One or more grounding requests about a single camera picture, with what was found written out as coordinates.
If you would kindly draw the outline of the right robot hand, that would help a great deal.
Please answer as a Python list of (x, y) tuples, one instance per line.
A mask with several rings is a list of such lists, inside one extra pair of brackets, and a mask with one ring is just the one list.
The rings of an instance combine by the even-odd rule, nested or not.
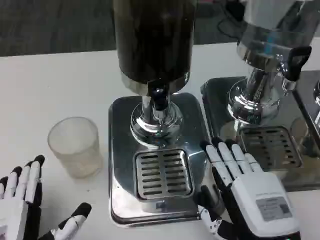
[(195, 197), (199, 217), (216, 240), (299, 240), (300, 226), (288, 194), (276, 174), (233, 140), (212, 138), (200, 144), (230, 221), (214, 211), (203, 185)]

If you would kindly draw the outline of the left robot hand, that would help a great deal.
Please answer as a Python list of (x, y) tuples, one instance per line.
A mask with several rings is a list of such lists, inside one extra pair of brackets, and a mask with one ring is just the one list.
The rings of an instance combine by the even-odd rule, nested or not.
[(39, 236), (43, 186), (43, 155), (25, 166), (15, 167), (0, 179), (0, 238), (2, 240), (72, 240), (91, 213), (92, 206), (81, 203), (56, 228)]

